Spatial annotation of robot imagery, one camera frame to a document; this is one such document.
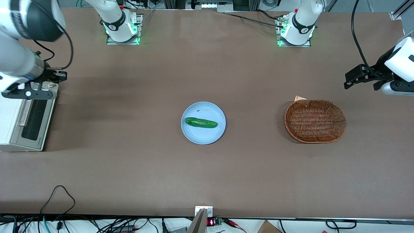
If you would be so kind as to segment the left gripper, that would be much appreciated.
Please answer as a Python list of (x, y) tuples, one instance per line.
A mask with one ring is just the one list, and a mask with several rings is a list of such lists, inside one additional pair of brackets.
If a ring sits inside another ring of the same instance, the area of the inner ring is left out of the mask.
[[(375, 64), (375, 73), (379, 76), (373, 84), (374, 91), (393, 91), (391, 82), (394, 76), (398, 76), (404, 81), (414, 81), (414, 42), (413, 37), (407, 36), (381, 55)], [(345, 74), (346, 81), (343, 87), (347, 90), (355, 84), (366, 83), (375, 80), (375, 76), (364, 64), (357, 65)]]

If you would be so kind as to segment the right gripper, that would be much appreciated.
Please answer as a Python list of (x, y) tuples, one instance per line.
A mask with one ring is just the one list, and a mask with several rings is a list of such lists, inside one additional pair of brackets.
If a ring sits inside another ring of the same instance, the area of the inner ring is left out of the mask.
[(0, 90), (2, 93), (8, 93), (13, 90), (22, 90), (25, 87), (30, 87), (34, 91), (42, 91), (42, 84), (47, 81), (53, 74), (53, 82), (60, 83), (66, 81), (68, 78), (67, 72), (51, 72), (43, 71), (40, 76), (33, 75), (32, 73), (14, 76), (1, 72)]

